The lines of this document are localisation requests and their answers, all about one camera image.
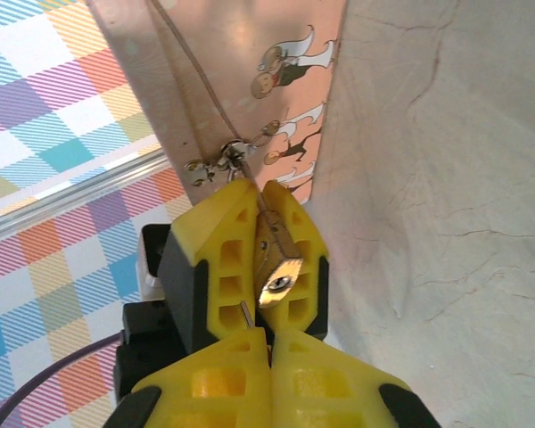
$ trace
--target checkered cloth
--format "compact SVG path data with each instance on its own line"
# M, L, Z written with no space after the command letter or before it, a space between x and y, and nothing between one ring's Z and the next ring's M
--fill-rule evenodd
M0 0L0 214L156 143L83 1Z
M0 242L0 406L55 360L122 328L122 304L139 299L141 228L189 208L168 169ZM61 371L6 426L102 426L114 405L113 351Z

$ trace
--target pink cardboard box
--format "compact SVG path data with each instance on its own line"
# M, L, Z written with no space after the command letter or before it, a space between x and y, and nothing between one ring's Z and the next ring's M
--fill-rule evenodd
M311 193L346 0L160 0L202 66L250 157L260 186ZM89 0L178 175L214 162L234 139L152 0ZM193 202L213 188L184 180Z

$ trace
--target metal pin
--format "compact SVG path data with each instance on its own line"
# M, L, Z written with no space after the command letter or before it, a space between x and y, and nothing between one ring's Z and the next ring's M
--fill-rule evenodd
M244 300L240 302L240 306L242 307L243 317L246 318L246 324L248 325L248 328L253 328L255 325L253 324L253 319L251 319L251 313L248 309L248 305Z

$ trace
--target metal bolt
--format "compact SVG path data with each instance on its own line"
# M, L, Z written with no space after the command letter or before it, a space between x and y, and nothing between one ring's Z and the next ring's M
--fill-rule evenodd
M286 290L287 287L292 283L292 279L289 276L282 276L281 278L277 278L276 280L272 281L267 288L271 292L281 292L283 290Z
M186 169L188 169L189 171L194 171L199 167L199 165L200 165L200 162L193 160L192 162L188 162L186 164Z

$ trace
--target cartoon figure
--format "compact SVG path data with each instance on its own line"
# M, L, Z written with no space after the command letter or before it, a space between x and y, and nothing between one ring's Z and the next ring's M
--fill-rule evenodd
M297 168L294 168L292 172L285 174L283 176L280 176L276 178L276 180L279 184L287 187L287 189L291 193L295 193L297 190L301 189L304 185L307 185L308 183L313 181L314 169L315 169L315 161L313 160L311 162L311 166L308 169L306 169L304 172L302 172L301 174L297 174ZM304 178L304 177L308 177L308 179L302 183L293 185L294 182L297 182L297 180Z
M258 67L260 74L251 82L251 94L262 99L271 94L278 86L289 86L295 80L305 76L311 67L327 68L333 62L334 41L327 42L327 48L318 55L307 56L313 43L315 30L303 40L278 43L270 47L263 55Z
M272 120L261 129L261 134L255 136L253 140L251 140L251 145L257 148L263 147L264 145L268 144L274 136L278 136L280 134L285 134L286 140L291 139L295 134L295 131L297 131L297 126L300 121L309 118L310 121L307 125L313 125L317 123L321 117L324 107L325 103L320 103L317 107L306 111L295 118L286 119L283 122L280 122L279 120ZM260 142L259 140L262 137L265 137L265 139L264 141Z
M305 143L312 136L316 136L317 134L320 134L320 133L321 133L321 128L319 128L313 134L310 134L310 135L306 136L305 138L303 138L303 140L300 143L296 144L296 145L292 145L292 142L289 139L287 139L286 140L287 141L287 150L284 151L284 152L279 152L277 150L269 152L264 158L264 163L266 165L273 165L274 163L276 163L277 161L279 161L282 158L287 158L289 156L294 156L296 154L299 154L300 157L297 158L295 161L296 162L301 161L301 158L303 156L305 156L305 153L307 153L307 149L305 148Z

